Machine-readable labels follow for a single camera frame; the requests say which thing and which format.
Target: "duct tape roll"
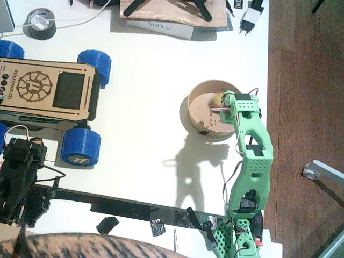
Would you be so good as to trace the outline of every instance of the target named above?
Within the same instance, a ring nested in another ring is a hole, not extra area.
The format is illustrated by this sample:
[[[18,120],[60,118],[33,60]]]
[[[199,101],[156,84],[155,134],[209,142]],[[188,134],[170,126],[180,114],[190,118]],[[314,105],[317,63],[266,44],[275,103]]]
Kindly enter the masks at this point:
[[[31,24],[28,32],[31,37],[38,40],[50,39],[56,32],[55,16],[49,9],[39,8],[31,11],[26,18],[26,23]]]

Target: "blue wheel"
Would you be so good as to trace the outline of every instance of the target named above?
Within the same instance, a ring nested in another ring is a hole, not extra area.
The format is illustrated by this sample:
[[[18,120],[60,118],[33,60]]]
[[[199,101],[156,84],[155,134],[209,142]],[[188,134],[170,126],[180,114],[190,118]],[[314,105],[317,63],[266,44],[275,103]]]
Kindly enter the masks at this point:
[[[111,58],[102,51],[85,50],[77,57],[78,63],[86,63],[97,68],[102,80],[102,89],[109,83]]]
[[[12,41],[0,40],[0,58],[24,59],[24,50]]]
[[[72,128],[64,134],[61,158],[75,166],[94,166],[99,159],[100,147],[99,134],[89,129]]]
[[[0,154],[3,151],[3,146],[5,145],[5,132],[7,131],[7,126],[5,126],[3,123],[0,123]]]

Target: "white table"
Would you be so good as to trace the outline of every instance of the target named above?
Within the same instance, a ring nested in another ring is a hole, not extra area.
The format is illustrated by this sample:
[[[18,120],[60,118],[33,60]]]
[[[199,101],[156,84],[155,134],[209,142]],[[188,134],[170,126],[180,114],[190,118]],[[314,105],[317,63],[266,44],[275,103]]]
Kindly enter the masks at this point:
[[[65,0],[8,2],[17,25],[37,7],[50,8],[56,19],[82,18],[97,11],[78,1],[74,1],[72,8]],[[20,44],[27,59],[76,62],[85,49],[100,49],[112,59],[110,83],[101,90],[97,118],[89,123],[102,137],[99,163],[90,170],[58,168],[67,174],[60,181],[60,188],[158,206],[182,209],[191,206],[197,211],[224,215],[221,195],[224,179],[216,151],[221,149],[217,145],[229,147],[228,158],[222,160],[224,178],[229,178],[240,160],[234,151],[236,138],[215,142],[211,144],[213,153],[200,156],[207,138],[198,135],[187,123],[189,134],[181,123],[180,107],[198,83],[224,80],[242,92],[259,88],[259,107],[266,123],[268,1],[263,6],[265,10],[256,28],[246,37],[239,34],[239,22],[247,9],[244,6],[243,10],[234,9],[235,19],[231,17],[234,31],[220,32],[217,40],[210,42],[110,33],[111,9],[87,24],[58,30],[46,41],[25,35],[4,38]],[[77,21],[60,22],[57,26],[74,23]],[[185,112],[182,119],[188,122]],[[54,140],[47,139],[45,144],[49,149],[47,159],[55,161],[57,141],[62,141],[63,132],[45,131],[47,135],[52,133]],[[187,148],[182,152],[185,162],[176,174],[173,159],[184,148],[185,140]],[[55,174],[42,169],[38,176],[42,179]],[[228,184],[228,196],[234,180]]]
[[[36,227],[27,230],[37,234],[98,233],[96,226],[105,217],[113,216],[90,212],[90,204],[52,200],[49,211],[37,221]],[[161,236],[152,236],[150,222],[120,216],[116,218],[119,224],[111,230],[109,235],[151,243],[190,258],[215,257],[212,251],[207,250],[204,237],[199,230],[165,225],[165,233]],[[174,248],[174,230],[177,235],[176,248]],[[263,242],[264,246],[259,251],[262,258],[282,258],[282,245],[271,242],[269,230],[263,230]]]

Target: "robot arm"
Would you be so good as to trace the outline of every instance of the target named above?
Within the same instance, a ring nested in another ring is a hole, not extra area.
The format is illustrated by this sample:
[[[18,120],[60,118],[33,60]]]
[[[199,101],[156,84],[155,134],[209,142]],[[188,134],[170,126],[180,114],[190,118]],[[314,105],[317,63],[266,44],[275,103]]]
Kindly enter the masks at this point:
[[[234,125],[242,165],[228,203],[228,222],[221,221],[213,232],[217,242],[213,251],[220,258],[259,258],[263,245],[261,210],[270,190],[273,147],[260,121],[256,95],[227,91],[221,103],[221,122]],[[249,142],[245,142],[246,136],[250,136]]]
[[[269,133],[260,120],[258,98],[250,94],[234,94],[227,91],[223,96],[221,122],[233,124],[238,146],[242,153],[241,172],[230,196],[227,215],[231,218],[252,218],[265,208],[270,191],[270,170],[273,162],[273,146]],[[257,144],[246,144],[245,136],[251,136]],[[251,192],[250,200],[243,196]]]

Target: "round container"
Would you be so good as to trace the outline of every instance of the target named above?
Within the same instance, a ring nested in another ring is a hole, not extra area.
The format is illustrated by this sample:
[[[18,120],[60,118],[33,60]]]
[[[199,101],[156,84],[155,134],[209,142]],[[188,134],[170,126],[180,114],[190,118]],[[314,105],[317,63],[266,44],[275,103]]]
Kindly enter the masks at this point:
[[[205,81],[193,88],[188,97],[189,117],[199,134],[208,137],[223,137],[234,131],[233,125],[220,121],[220,112],[210,110],[210,101],[218,93],[227,90],[240,93],[233,85],[224,81]]]

